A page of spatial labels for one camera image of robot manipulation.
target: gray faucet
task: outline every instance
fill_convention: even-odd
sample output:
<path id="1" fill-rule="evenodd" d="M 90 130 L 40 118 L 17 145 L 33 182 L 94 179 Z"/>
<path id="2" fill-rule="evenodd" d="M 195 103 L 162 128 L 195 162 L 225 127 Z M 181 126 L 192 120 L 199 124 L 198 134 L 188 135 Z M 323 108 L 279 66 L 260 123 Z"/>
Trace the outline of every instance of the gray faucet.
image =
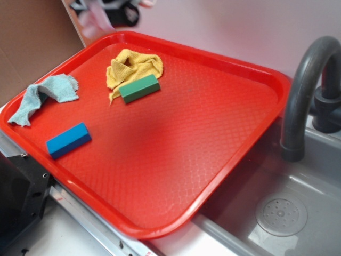
<path id="1" fill-rule="evenodd" d="M 321 86 L 315 89 L 321 75 Z M 316 130 L 323 133 L 341 130 L 340 82 L 341 45 L 331 36 L 321 37 L 304 54 L 291 86 L 280 141 L 284 160 L 296 162 L 304 157 L 309 112 L 314 116 Z"/>

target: sink basin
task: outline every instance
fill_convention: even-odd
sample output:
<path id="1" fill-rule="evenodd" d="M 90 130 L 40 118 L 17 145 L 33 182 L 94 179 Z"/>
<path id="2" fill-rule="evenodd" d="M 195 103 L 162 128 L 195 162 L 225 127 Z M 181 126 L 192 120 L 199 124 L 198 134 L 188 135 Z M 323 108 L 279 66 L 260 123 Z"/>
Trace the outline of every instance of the sink basin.
<path id="1" fill-rule="evenodd" d="M 243 255 L 341 255 L 341 140 L 307 128 L 304 159 L 288 163 L 280 128 L 278 119 L 199 214 Z"/>

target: sink drain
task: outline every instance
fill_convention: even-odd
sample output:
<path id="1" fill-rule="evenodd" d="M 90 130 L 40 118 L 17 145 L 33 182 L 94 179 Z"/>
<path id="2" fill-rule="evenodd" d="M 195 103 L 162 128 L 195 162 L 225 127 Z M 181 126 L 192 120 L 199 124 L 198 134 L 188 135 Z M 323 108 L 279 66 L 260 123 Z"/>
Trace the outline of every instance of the sink drain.
<path id="1" fill-rule="evenodd" d="M 262 199 L 256 207 L 258 224 L 274 236 L 291 236 L 307 222 L 307 210 L 296 197 L 278 193 Z"/>

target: rag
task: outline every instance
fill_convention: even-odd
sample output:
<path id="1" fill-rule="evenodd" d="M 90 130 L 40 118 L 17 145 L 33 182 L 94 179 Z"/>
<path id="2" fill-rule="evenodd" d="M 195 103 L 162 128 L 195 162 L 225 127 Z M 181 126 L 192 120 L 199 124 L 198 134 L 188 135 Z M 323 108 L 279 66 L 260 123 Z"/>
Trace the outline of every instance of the rag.
<path id="1" fill-rule="evenodd" d="M 40 84 L 31 84 L 26 89 L 19 109 L 8 122 L 30 126 L 28 119 L 41 107 L 47 97 L 55 99 L 58 103 L 73 101 L 79 98 L 76 94 L 77 90 L 77 80 L 65 74 L 50 76 Z"/>
<path id="2" fill-rule="evenodd" d="M 159 78 L 163 71 L 164 65 L 159 56 L 122 50 L 107 67 L 107 86 L 113 90 L 109 94 L 110 103 L 121 95 L 120 87 L 149 75 Z"/>

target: white wall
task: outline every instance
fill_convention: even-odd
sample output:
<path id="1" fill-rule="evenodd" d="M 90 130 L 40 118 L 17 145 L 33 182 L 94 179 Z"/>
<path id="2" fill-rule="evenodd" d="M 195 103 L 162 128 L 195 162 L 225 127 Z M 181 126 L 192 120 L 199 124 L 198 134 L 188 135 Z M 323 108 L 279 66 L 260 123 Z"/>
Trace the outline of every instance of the white wall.
<path id="1" fill-rule="evenodd" d="M 320 36 L 341 41 L 341 0 L 158 0 L 132 30 L 291 77 Z"/>

